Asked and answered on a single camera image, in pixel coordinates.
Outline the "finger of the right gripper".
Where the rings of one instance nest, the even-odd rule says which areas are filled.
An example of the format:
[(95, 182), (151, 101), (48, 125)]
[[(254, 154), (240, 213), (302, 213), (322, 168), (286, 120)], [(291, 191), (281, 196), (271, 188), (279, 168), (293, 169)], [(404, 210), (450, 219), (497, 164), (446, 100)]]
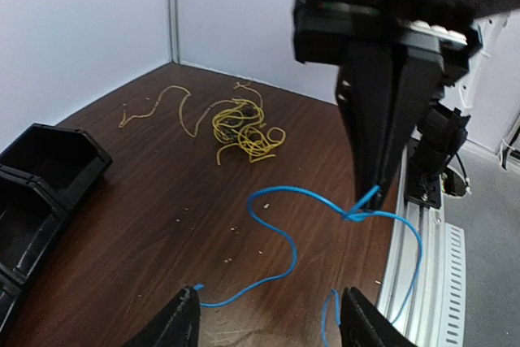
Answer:
[(353, 152), (358, 198), (374, 186), (374, 201), (384, 201), (397, 170), (391, 135), (396, 69), (390, 46), (351, 41), (344, 48), (336, 100)]
[(379, 191), (373, 201), (374, 207), (384, 204), (403, 149), (438, 89), (443, 71), (442, 54), (427, 50), (404, 49), (392, 60), (389, 112), (379, 159)]

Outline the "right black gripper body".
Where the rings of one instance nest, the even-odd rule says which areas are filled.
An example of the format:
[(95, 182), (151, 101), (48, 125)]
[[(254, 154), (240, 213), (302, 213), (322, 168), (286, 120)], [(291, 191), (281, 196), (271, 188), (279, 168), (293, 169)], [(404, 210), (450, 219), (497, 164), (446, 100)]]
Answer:
[(294, 0), (293, 50), (299, 63), (339, 66), (351, 41), (409, 46), (441, 53), (448, 63), (447, 79), (460, 79), (469, 59), (479, 52), (479, 26), (460, 33), (423, 21), (401, 22), (376, 0)]

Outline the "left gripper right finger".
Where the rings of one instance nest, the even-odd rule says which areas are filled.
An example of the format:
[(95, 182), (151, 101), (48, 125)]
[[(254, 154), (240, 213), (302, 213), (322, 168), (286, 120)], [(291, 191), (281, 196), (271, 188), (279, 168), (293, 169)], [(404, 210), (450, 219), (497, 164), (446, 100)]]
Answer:
[(354, 287), (342, 294), (339, 329), (343, 347), (416, 347)]

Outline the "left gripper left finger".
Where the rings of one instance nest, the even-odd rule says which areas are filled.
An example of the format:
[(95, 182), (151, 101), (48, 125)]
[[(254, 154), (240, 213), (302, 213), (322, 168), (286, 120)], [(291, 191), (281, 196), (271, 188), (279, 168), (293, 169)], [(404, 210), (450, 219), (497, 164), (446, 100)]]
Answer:
[(198, 347), (200, 322), (198, 292), (185, 286), (128, 341), (128, 347)]

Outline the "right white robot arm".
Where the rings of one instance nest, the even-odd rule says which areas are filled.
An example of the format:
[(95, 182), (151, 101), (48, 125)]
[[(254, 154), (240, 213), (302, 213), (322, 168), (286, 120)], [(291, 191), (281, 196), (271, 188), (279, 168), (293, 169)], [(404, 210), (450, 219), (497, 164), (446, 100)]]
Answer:
[(360, 209), (383, 205), (414, 132), (412, 195), (431, 204), (470, 118), (443, 104), (444, 91), (483, 48), (478, 21), (518, 8), (519, 0), (294, 0), (295, 59), (338, 67)]

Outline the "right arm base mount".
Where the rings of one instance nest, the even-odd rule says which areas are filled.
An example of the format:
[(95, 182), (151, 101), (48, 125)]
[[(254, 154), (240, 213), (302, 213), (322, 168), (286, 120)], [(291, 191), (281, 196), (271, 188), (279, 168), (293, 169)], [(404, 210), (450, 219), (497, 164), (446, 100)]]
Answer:
[(413, 161), (418, 144), (419, 140), (412, 138), (407, 147), (404, 195), (406, 201), (439, 209), (442, 195), (454, 198), (471, 195), (470, 177), (458, 153), (455, 153), (454, 158), (459, 171), (447, 164), (438, 175), (427, 174)]

